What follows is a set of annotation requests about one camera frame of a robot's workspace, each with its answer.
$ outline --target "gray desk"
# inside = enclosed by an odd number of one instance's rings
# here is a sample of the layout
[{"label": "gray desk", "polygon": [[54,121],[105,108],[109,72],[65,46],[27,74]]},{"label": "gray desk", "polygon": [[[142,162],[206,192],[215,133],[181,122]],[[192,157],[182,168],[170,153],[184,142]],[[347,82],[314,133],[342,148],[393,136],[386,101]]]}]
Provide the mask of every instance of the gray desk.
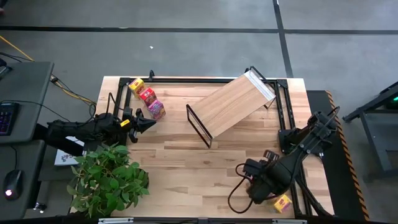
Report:
[{"label": "gray desk", "polygon": [[[54,64],[52,62],[27,62],[9,64],[13,70],[0,80],[0,101],[24,100],[42,104],[49,85]],[[27,142],[39,118],[41,106],[19,103],[19,112],[10,136],[1,136],[0,144]]]},{"label": "gray desk", "polygon": [[[17,149],[17,169],[23,170],[22,195],[14,201],[7,201],[3,194],[0,195],[0,220],[13,220],[23,218],[26,209],[35,203],[37,193],[37,179],[44,155],[45,143],[42,140],[13,144]],[[15,152],[10,146],[0,146],[0,182],[6,174],[14,169]]]}]

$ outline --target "yellow cable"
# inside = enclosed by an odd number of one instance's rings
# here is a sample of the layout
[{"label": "yellow cable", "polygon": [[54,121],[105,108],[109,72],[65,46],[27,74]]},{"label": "yellow cable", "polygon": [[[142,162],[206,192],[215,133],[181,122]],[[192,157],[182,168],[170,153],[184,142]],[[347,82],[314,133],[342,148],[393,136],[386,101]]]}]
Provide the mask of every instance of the yellow cable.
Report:
[{"label": "yellow cable", "polygon": [[[5,43],[9,44],[11,47],[13,47],[17,51],[19,51],[21,54],[25,55],[25,57],[27,57],[29,60],[34,61],[31,57],[29,57],[27,54],[25,54],[21,49],[17,48],[14,44],[12,44],[8,40],[6,40],[3,36],[0,35],[0,39],[5,41]],[[91,100],[89,100],[89,99],[87,99],[85,97],[78,96],[78,95],[75,95],[73,93],[70,93],[59,82],[55,82],[55,84],[58,85],[59,87],[61,87],[62,91],[64,91],[66,94],[70,95],[71,97],[79,99],[79,100],[84,100],[84,101],[89,102],[89,103],[93,103]]]}]

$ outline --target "potted plant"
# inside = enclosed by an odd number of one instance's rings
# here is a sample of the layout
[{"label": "potted plant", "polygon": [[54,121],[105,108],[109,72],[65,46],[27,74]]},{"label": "potted plant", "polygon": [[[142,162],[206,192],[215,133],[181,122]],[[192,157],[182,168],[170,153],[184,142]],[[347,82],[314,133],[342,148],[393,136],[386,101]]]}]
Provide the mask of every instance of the potted plant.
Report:
[{"label": "potted plant", "polygon": [[137,162],[129,163],[126,146],[103,146],[86,156],[76,157],[78,168],[72,166],[76,175],[72,182],[77,187],[67,186],[74,196],[71,207],[86,217],[109,217],[116,209],[122,211],[138,198],[149,195],[148,173]]}]

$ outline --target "black line on floor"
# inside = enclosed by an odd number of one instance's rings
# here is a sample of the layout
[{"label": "black line on floor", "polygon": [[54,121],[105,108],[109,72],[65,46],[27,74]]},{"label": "black line on floor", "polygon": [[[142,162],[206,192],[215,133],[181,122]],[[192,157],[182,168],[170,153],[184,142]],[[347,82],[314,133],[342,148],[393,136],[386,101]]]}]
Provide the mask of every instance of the black line on floor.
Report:
[{"label": "black line on floor", "polygon": [[327,34],[327,35],[398,35],[398,30],[321,30],[285,29],[286,34]]},{"label": "black line on floor", "polygon": [[287,50],[286,36],[284,30],[284,24],[282,22],[282,16],[280,15],[278,0],[272,0],[274,3],[274,11],[276,24],[278,26],[280,48],[282,49],[282,57],[284,59],[285,71],[287,78],[293,78],[292,64],[290,63],[289,51]]},{"label": "black line on floor", "polygon": [[37,27],[0,26],[0,30],[49,31],[49,32],[186,32],[186,33],[230,33],[230,34],[276,34],[278,29],[235,28],[138,28],[138,27]]}]

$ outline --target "yellow box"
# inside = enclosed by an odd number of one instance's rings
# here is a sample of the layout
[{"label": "yellow box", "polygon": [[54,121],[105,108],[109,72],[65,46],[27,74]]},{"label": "yellow box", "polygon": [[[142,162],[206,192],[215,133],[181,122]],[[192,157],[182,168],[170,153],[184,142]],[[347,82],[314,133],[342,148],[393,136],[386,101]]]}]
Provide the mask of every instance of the yellow box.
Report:
[{"label": "yellow box", "polygon": [[134,81],[132,81],[129,84],[129,88],[132,91],[132,93],[134,94],[135,97],[138,97],[139,94],[145,90],[145,83],[144,81],[142,81],[142,79],[140,78],[136,78]]},{"label": "yellow box", "polygon": [[279,212],[282,213],[286,211],[286,209],[292,204],[292,201],[290,198],[286,195],[281,196],[276,203],[274,204],[275,209]]}]

